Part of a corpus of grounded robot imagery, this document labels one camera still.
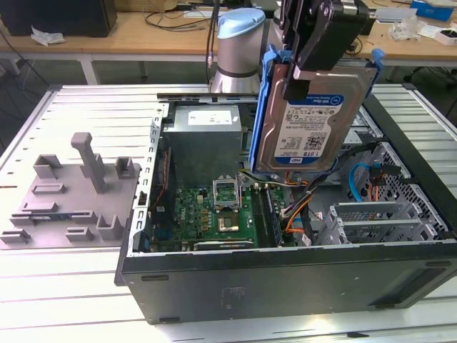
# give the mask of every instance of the wooden desk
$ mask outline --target wooden desk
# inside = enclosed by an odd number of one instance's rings
[[[390,7],[408,7],[391,0],[365,0],[369,7],[384,4]],[[189,23],[196,19],[179,17],[164,18],[161,25],[172,26]],[[428,21],[437,26],[446,26],[442,21]],[[12,37],[11,44],[26,59],[77,60],[81,63],[88,84],[98,84],[92,61],[204,61],[208,23],[202,22],[201,29],[190,32],[170,32],[157,29],[145,23],[141,13],[118,13],[116,28],[106,38],[68,36],[67,42],[54,46],[42,46],[27,36]],[[362,36],[360,57],[370,58],[371,50],[380,48],[386,53],[386,66],[457,66],[457,47],[444,46],[433,39],[423,37],[420,41],[393,41],[388,37],[390,24],[373,25],[370,36]],[[0,59],[16,59],[0,37]],[[140,64],[143,74],[144,64]]]
[[[379,4],[387,7],[408,8],[408,4],[399,4],[391,0],[364,0],[370,8],[381,8]],[[449,27],[452,20],[457,19],[454,12],[449,21],[437,21],[419,17],[430,25]],[[420,41],[394,41],[388,36],[391,24],[373,25],[370,36],[360,36],[363,42],[363,49],[360,57],[370,58],[371,51],[380,48],[386,54],[385,65],[389,66],[457,66],[457,47],[445,46],[434,39],[421,37]]]
[[[157,23],[159,15],[150,20]],[[163,18],[160,25],[173,26],[197,21],[196,18]],[[42,46],[28,36],[10,36],[9,42],[26,59],[77,60],[88,84],[99,80],[92,61],[204,61],[209,21],[197,24],[199,30],[172,32],[148,25],[141,13],[118,13],[117,25],[106,38],[66,36],[66,43]],[[0,59],[17,59],[17,55],[0,37]],[[142,74],[146,73],[140,64]]]

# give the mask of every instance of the desk leg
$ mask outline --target desk leg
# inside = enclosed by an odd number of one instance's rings
[[[7,71],[13,75],[20,75],[21,70],[17,67],[16,62],[13,59],[0,59],[1,65],[6,68]]]
[[[84,76],[86,77],[87,84],[100,84],[99,76],[97,75],[94,65],[92,64],[92,58],[85,56],[80,60],[81,67],[83,68]]]
[[[142,79],[147,79],[148,77],[148,69],[146,68],[146,62],[145,61],[140,61],[138,62],[138,65],[140,67],[140,74]]]

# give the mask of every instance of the motherboard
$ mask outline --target motherboard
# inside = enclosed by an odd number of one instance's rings
[[[216,186],[216,191],[214,187],[177,189],[172,228],[160,225],[155,228],[151,250],[278,246],[279,216],[286,206],[283,190],[275,186],[247,184],[244,187],[238,179],[231,183],[234,187]],[[272,228],[276,231],[266,232]]]

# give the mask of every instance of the floor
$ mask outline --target floor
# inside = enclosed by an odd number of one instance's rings
[[[206,81],[204,63],[147,62],[146,65],[149,77],[141,79],[139,65],[136,62],[98,61],[95,63],[103,84],[195,84]],[[0,154],[7,148],[47,89],[34,72],[29,73],[27,64],[19,62],[19,66],[21,75],[12,76],[4,73],[0,77]],[[34,68],[50,84],[85,84],[78,62],[37,61]],[[410,72],[408,68],[399,68],[391,81],[402,82],[403,76]],[[384,75],[381,75],[380,80],[386,82]],[[424,69],[415,74],[412,83],[441,113],[447,113],[457,99],[457,87],[448,89],[446,83],[450,83],[450,80],[435,69]],[[454,124],[457,123],[457,106],[452,109],[449,119]]]

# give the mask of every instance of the blue cable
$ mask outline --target blue cable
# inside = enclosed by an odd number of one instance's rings
[[[354,174],[356,173],[356,169],[359,168],[360,166],[367,170],[370,169],[370,167],[367,164],[357,163],[355,166],[352,167],[351,171],[349,172],[349,188],[351,188],[352,195],[354,195],[354,198],[356,199],[357,202],[362,202],[362,198],[357,191],[356,182],[354,180],[354,177],[355,177]]]

